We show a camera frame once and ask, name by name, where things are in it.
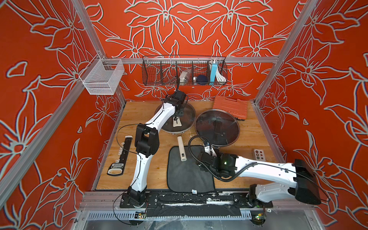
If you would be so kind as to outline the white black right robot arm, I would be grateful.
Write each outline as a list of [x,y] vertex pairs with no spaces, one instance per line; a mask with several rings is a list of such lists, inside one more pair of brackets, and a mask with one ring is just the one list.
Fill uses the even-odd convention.
[[219,181],[229,183],[238,177],[270,181],[267,185],[251,185],[248,198],[262,203],[294,197],[297,201],[318,206],[322,188],[312,168],[301,159],[293,163],[256,161],[235,154],[215,152],[210,140],[199,136],[204,150],[194,159]]

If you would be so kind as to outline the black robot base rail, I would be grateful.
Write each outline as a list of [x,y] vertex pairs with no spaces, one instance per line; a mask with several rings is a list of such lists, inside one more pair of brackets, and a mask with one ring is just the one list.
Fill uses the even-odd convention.
[[250,219],[252,212],[273,207],[272,202],[263,203],[251,199],[245,192],[211,192],[200,195],[168,191],[149,191],[143,204],[134,204],[128,194],[119,199],[120,209],[143,209],[147,217],[209,217]]

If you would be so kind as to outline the grey cleaning cloth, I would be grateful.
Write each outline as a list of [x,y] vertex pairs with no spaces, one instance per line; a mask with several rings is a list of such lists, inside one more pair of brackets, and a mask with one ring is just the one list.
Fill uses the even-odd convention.
[[180,158],[179,147],[170,149],[167,167],[167,186],[177,193],[204,194],[215,191],[214,178],[196,164],[185,146],[186,161]]

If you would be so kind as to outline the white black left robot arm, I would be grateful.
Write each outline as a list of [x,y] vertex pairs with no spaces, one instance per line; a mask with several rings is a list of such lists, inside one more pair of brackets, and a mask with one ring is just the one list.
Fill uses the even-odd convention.
[[186,94],[176,90],[163,100],[159,111],[149,121],[137,125],[134,142],[137,162],[132,183],[126,192],[133,206],[141,207],[146,201],[147,177],[151,160],[160,146],[160,130],[172,116],[179,114],[185,104]]

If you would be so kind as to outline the glass lid with cream handle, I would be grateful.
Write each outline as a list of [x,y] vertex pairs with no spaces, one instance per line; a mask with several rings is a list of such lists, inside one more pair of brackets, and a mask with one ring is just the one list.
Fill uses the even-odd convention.
[[178,116],[171,116],[163,125],[161,130],[172,133],[181,134],[189,130],[195,123],[196,111],[191,104],[186,104],[184,108],[179,111]]

